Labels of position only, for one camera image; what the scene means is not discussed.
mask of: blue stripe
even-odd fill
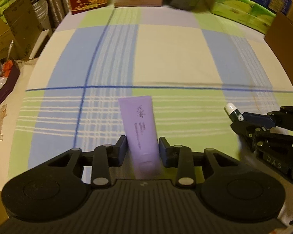
[[[89,89],[89,88],[128,88],[128,89],[190,89],[190,90],[230,90],[230,91],[248,91],[248,92],[280,92],[293,93],[293,91],[268,90],[268,89],[239,89],[239,88],[215,88],[215,87],[182,87],[182,86],[122,86],[122,85],[89,85],[89,86],[72,86],[72,87],[54,87],[54,88],[37,88],[26,91],[38,90],[64,90],[64,89]]]
[[[89,68],[88,68],[88,72],[87,72],[87,77],[86,77],[86,80],[85,80],[85,85],[84,85],[84,87],[83,87],[84,91],[83,91],[83,93],[82,93],[82,98],[81,98],[81,102],[80,102],[79,113],[78,113],[78,118],[77,118],[77,125],[76,125],[75,136],[74,136],[74,145],[73,145],[73,148],[76,147],[77,133],[78,133],[79,122],[80,122],[80,117],[81,117],[81,110],[82,110],[82,105],[83,105],[83,103],[84,103],[84,99],[85,99],[86,86],[87,86],[87,84],[88,84],[88,80],[89,80],[90,71],[91,71],[91,68],[92,68],[92,65],[93,65],[93,61],[94,61],[94,58],[96,57],[96,54],[97,54],[97,52],[98,52],[98,50],[99,50],[99,46],[100,46],[100,44],[101,44],[101,42],[102,42],[103,36],[104,36],[104,34],[105,34],[105,32],[106,32],[108,26],[109,26],[109,24],[110,24],[110,21],[111,21],[113,15],[114,15],[114,12],[115,12],[115,9],[113,9],[113,11],[112,11],[112,13],[111,13],[111,15],[110,15],[110,18],[109,18],[109,20],[108,20],[108,22],[107,22],[107,24],[106,24],[106,26],[105,26],[105,28],[104,28],[104,30],[103,30],[103,32],[102,32],[102,35],[101,35],[101,37],[100,37],[100,39],[99,39],[99,41],[98,41],[98,44],[97,44],[97,46],[96,46],[96,49],[94,50],[93,56],[92,56],[92,58],[91,58],[91,62],[90,62],[90,65],[89,65]]]

